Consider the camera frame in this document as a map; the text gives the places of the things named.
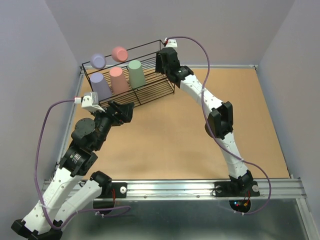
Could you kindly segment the tall pink cup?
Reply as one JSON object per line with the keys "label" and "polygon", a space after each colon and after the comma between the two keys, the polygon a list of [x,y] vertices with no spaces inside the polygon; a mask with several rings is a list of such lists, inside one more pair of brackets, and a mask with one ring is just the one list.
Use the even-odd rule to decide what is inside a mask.
{"label": "tall pink cup", "polygon": [[127,92],[130,89],[122,68],[111,68],[109,75],[112,91],[115,95]]}

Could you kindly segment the tall green cup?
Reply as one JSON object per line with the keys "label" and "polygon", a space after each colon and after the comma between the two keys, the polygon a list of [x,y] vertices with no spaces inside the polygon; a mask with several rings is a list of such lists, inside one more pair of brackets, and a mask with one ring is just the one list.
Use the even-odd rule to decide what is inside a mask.
{"label": "tall green cup", "polygon": [[129,84],[133,89],[142,87],[146,84],[146,79],[142,64],[139,60],[132,60],[128,64]]}

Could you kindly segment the tall purple cup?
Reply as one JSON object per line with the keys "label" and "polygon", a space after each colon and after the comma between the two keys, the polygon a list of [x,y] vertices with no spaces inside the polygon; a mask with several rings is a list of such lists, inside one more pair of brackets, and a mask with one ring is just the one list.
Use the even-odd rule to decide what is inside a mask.
{"label": "tall purple cup", "polygon": [[90,83],[93,92],[97,92],[98,100],[103,101],[112,97],[113,93],[103,74],[95,72],[90,76]]}

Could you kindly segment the short red cup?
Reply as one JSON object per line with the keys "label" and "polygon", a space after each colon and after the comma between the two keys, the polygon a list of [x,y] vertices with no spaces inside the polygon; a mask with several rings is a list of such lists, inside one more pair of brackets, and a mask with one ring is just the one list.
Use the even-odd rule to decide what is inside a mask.
{"label": "short red cup", "polygon": [[117,46],[112,50],[111,57],[114,61],[122,63],[127,61],[129,55],[128,51],[124,47]]}

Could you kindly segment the short purple cup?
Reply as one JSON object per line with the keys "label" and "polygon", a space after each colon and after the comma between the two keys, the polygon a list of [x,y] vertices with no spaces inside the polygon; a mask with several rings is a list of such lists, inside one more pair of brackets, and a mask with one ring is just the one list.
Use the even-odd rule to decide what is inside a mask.
{"label": "short purple cup", "polygon": [[90,58],[91,66],[96,70],[101,70],[106,67],[106,59],[105,56],[101,53],[95,53]]}

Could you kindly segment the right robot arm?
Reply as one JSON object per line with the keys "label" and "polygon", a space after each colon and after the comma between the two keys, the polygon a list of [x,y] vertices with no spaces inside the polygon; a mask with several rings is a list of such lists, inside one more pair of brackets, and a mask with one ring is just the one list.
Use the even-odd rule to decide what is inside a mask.
{"label": "right robot arm", "polygon": [[166,75],[168,80],[190,95],[201,107],[205,118],[205,130],[221,149],[230,180],[216,187],[217,197],[257,197],[257,182],[243,159],[233,134],[233,106],[215,97],[197,79],[188,66],[182,66],[172,47],[163,48],[156,54],[155,71]]}

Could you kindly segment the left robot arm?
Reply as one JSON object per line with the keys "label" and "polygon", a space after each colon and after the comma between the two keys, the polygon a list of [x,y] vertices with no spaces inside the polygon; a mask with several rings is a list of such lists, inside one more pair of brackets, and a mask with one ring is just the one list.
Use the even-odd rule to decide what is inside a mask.
{"label": "left robot arm", "polygon": [[131,122],[135,104],[119,104],[109,101],[101,107],[89,97],[74,97],[70,100],[80,104],[94,118],[79,120],[71,134],[72,142],[61,158],[58,168],[45,192],[36,183],[38,202],[22,219],[17,219],[11,229],[28,240],[59,240],[63,229],[85,206],[96,197],[111,193],[112,178],[101,171],[94,172],[84,186],[69,197],[69,193],[97,160],[99,151],[112,127]]}

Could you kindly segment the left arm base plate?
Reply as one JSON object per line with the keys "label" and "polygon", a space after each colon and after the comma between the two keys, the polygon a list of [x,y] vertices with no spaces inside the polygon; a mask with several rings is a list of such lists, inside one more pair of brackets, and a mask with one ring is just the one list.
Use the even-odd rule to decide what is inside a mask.
{"label": "left arm base plate", "polygon": [[123,181],[112,182],[108,186],[102,188],[100,199],[124,199],[127,197],[128,184]]}

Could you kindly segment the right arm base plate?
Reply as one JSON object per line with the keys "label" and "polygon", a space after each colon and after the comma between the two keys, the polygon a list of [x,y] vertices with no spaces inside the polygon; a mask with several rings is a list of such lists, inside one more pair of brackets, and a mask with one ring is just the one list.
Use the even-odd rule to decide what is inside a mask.
{"label": "right arm base plate", "polygon": [[214,182],[211,195],[217,198],[231,198],[231,197],[259,197],[260,191],[254,190],[253,186],[258,185],[256,181],[250,183],[248,186],[238,186],[231,181],[216,181]]}

